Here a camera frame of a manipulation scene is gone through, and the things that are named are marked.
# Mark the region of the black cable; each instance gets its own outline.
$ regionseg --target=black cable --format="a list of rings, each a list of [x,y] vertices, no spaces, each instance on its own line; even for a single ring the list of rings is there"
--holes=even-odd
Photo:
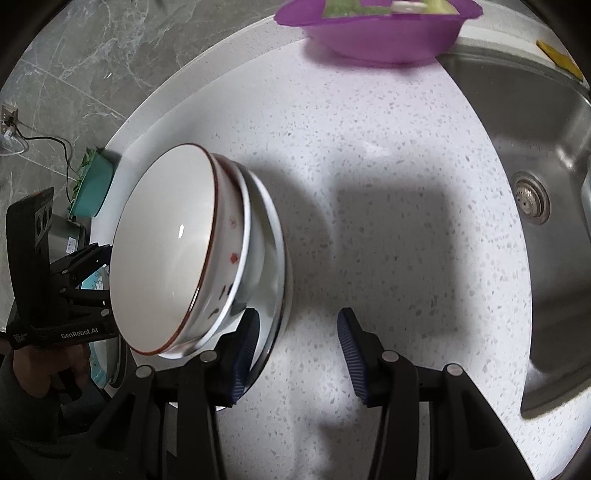
[[[60,140],[59,138],[47,137],[45,135],[43,135],[41,137],[25,137],[21,133],[21,131],[18,129],[18,127],[16,126],[16,124],[14,124],[14,122],[11,122],[11,123],[14,125],[14,128],[17,130],[18,135],[23,140],[52,140],[54,142],[60,143],[61,146],[64,147],[64,156],[66,158],[66,198],[68,199],[68,202],[72,203],[72,201],[70,200],[70,195],[68,194],[68,178],[69,178],[69,175],[70,175],[70,160],[68,160],[68,149],[66,147],[66,144],[62,140]]]

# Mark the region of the sink drain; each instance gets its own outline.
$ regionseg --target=sink drain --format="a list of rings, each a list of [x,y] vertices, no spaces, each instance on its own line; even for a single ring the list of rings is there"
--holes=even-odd
[[[550,199],[544,186],[530,173],[519,171],[511,177],[511,189],[519,210],[531,223],[541,225],[550,216]]]

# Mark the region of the screw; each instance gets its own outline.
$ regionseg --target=screw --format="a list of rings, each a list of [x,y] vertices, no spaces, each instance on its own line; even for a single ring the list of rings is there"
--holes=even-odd
[[[449,364],[446,368],[447,373],[453,375],[454,377],[459,377],[464,373],[464,370],[458,364]]]
[[[135,370],[135,376],[138,378],[146,378],[152,374],[152,368],[148,365],[142,365]]]
[[[384,362],[388,362],[389,364],[397,362],[399,358],[400,355],[398,355],[393,350],[384,350],[382,352],[382,360],[384,360]]]
[[[199,355],[199,359],[204,363],[208,364],[209,362],[213,362],[217,358],[217,353],[215,350],[205,350],[201,352]]]

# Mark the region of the stainless steel sink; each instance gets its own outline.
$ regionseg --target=stainless steel sink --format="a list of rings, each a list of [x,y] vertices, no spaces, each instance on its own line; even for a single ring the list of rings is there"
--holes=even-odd
[[[575,80],[517,57],[464,49],[439,61],[480,117],[519,209],[533,306],[521,412],[535,416],[591,385],[591,241],[580,197],[591,104]]]

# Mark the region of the speckled countertop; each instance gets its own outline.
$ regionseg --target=speckled countertop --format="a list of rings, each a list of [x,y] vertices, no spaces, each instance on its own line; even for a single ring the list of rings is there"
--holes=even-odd
[[[248,165],[268,186],[295,296],[262,377],[219,414],[232,477],[367,475],[379,411],[352,391],[336,336],[336,313],[347,305],[415,363],[462,364],[544,477],[553,465],[536,455],[546,448],[532,435],[541,424],[529,429],[519,414],[531,329],[527,253],[484,128],[438,64],[360,70],[301,38],[260,22],[156,91],[108,145],[121,163],[92,240],[112,241],[135,182],[183,141]]]

